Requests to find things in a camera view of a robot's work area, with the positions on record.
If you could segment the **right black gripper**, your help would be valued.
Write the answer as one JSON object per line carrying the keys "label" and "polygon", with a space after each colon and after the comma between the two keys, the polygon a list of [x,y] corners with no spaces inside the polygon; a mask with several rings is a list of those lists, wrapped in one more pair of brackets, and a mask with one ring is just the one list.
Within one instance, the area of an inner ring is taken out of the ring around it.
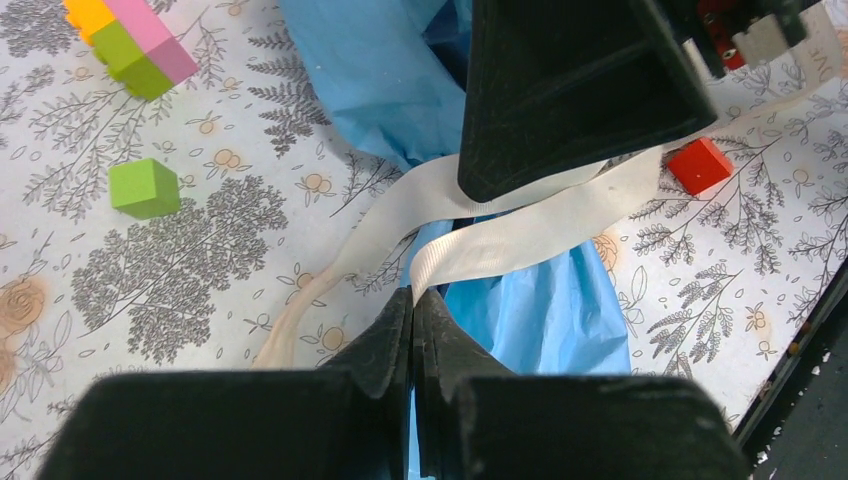
{"label": "right black gripper", "polygon": [[716,112],[684,48],[721,79],[813,36],[818,1],[476,1],[458,183],[492,200],[665,144]]}

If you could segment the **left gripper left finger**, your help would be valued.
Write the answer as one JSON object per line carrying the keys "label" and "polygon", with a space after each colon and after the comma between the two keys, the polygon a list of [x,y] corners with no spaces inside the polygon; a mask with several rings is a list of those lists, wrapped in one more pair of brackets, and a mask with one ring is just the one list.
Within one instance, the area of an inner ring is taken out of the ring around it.
{"label": "left gripper left finger", "polygon": [[42,479],[404,479],[411,291],[312,370],[113,375],[61,427]]}

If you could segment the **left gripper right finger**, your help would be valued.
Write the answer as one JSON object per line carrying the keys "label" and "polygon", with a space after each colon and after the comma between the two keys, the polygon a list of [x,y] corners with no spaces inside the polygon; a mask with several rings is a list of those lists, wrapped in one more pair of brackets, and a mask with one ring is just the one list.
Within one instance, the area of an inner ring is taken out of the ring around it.
{"label": "left gripper right finger", "polygon": [[519,375],[428,291],[413,312],[421,473],[435,479],[745,479],[722,414],[694,382]]}

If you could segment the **flower bouquet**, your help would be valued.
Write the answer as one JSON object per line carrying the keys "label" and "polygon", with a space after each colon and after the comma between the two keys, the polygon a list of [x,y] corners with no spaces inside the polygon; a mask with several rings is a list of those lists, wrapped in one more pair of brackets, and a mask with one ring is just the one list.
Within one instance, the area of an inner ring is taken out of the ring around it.
{"label": "flower bouquet", "polygon": [[[288,357],[303,314],[350,273],[373,273],[415,233],[411,257],[458,219],[480,219],[545,198],[528,193],[479,203],[456,180],[465,94],[434,53],[429,32],[445,28],[468,52],[467,1],[284,1],[287,30],[313,88],[342,137],[385,158],[401,177],[362,220],[354,239],[288,303],[261,360]],[[472,337],[520,373],[626,374],[628,334],[608,273],[592,242],[545,262],[459,282],[447,305]]]}

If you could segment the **cream printed ribbon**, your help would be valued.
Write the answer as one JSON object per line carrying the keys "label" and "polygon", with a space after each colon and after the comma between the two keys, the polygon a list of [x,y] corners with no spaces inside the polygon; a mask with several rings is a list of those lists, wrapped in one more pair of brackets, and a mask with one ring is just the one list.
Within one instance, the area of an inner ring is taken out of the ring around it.
{"label": "cream printed ribbon", "polygon": [[[467,2],[471,5],[472,26],[472,5],[476,1]],[[467,34],[466,55],[461,55],[457,46],[448,43],[445,28],[433,28],[429,32],[435,43],[436,57],[458,82],[465,96],[471,26]],[[805,76],[803,94],[812,93],[828,82],[838,73],[842,63],[840,42],[825,8],[820,4],[814,8],[812,27],[810,40],[786,52]],[[705,80],[711,76],[697,49],[690,41],[685,42],[684,48],[706,89]],[[412,259],[408,271],[413,298],[421,298],[433,286],[494,277],[542,263],[580,245],[635,211],[657,190],[661,155],[718,127],[715,103],[707,89],[706,93],[715,109],[716,119],[695,133],[546,176],[492,200],[479,202],[490,203],[510,194],[528,193],[544,183],[554,187],[543,199],[477,220],[464,219],[466,227],[428,243],[423,253]],[[365,234],[363,218],[329,265],[344,248],[352,245],[356,237]],[[253,362],[257,369],[283,369],[294,362],[294,351],[288,357],[261,360],[261,349]]]}

